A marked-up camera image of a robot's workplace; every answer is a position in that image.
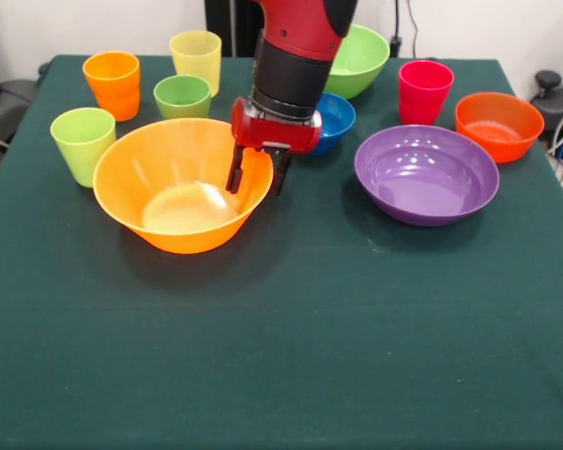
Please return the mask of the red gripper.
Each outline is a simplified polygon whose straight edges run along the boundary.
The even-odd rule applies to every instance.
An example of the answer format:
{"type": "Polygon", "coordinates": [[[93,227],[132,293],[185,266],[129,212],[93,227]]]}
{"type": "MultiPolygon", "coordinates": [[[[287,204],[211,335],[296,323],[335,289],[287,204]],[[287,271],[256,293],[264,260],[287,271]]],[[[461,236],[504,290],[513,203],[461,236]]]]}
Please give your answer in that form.
{"type": "Polygon", "coordinates": [[[308,121],[289,121],[266,114],[248,98],[236,99],[231,112],[232,134],[236,140],[226,190],[236,194],[242,178],[242,161],[245,147],[255,150],[276,148],[273,181],[270,192],[279,196],[286,173],[292,162],[291,155],[311,153],[322,132],[322,116],[315,111],[308,121]]]}

